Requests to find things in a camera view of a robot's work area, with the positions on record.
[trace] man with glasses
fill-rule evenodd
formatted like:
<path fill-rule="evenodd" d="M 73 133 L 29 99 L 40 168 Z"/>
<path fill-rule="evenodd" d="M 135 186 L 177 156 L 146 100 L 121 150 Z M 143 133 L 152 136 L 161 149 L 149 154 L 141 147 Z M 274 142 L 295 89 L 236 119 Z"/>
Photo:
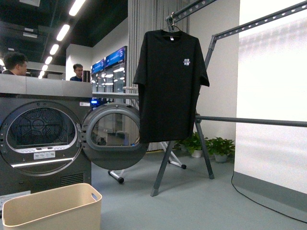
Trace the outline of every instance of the man with glasses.
<path fill-rule="evenodd" d="M 81 64 L 74 64 L 73 71 L 76 73 L 76 76 L 72 77 L 71 81 L 82 81 L 83 66 Z"/>

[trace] white pot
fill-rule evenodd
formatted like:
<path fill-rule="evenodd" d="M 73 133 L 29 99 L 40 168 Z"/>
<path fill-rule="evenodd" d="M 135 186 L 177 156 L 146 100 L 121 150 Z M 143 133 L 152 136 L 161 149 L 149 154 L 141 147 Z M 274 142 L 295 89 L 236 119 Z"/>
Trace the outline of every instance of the white pot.
<path fill-rule="evenodd" d="M 201 157 L 202 155 L 202 150 L 194 150 L 193 154 L 192 154 L 192 157 Z"/>
<path fill-rule="evenodd" d="M 225 163 L 227 161 L 227 155 L 224 154 L 223 156 L 221 155 L 214 155 L 215 156 L 215 161 L 219 163 Z"/>

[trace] gray floor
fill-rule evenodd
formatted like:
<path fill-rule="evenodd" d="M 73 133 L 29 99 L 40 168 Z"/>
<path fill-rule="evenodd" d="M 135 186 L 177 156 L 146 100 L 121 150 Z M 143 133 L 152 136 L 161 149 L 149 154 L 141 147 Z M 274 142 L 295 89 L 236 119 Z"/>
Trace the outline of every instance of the gray floor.
<path fill-rule="evenodd" d="M 168 164 L 159 195 L 151 197 L 163 152 L 146 154 L 127 169 L 124 184 L 107 170 L 93 165 L 92 186 L 102 195 L 103 230 L 306 230 L 307 224 L 261 207 L 239 194 L 231 185 L 234 164 L 212 161 L 215 179 L 210 180 L 203 158 L 175 152 L 183 170 Z M 254 199 L 258 195 L 245 192 Z M 263 197 L 263 202 L 274 203 Z M 296 212 L 283 207 L 287 213 Z M 298 212 L 305 218 L 307 213 Z"/>

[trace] plastic laundry basket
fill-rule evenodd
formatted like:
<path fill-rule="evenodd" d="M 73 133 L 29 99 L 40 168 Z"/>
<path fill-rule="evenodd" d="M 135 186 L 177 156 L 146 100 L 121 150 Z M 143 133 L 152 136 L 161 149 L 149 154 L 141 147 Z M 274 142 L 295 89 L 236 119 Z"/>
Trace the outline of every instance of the plastic laundry basket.
<path fill-rule="evenodd" d="M 101 199 L 85 183 L 13 198 L 3 204 L 3 229 L 99 230 Z"/>

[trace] display screen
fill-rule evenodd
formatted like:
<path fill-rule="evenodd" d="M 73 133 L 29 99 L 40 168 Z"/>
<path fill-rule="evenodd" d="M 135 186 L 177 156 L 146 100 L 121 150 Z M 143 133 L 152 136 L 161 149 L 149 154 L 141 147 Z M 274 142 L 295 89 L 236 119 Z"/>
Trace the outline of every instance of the display screen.
<path fill-rule="evenodd" d="M 93 73 L 98 73 L 102 71 L 105 68 L 105 59 L 102 59 L 98 63 L 95 63 L 92 65 L 92 74 Z"/>
<path fill-rule="evenodd" d="M 126 46 L 106 57 L 106 67 L 118 64 L 125 60 Z"/>

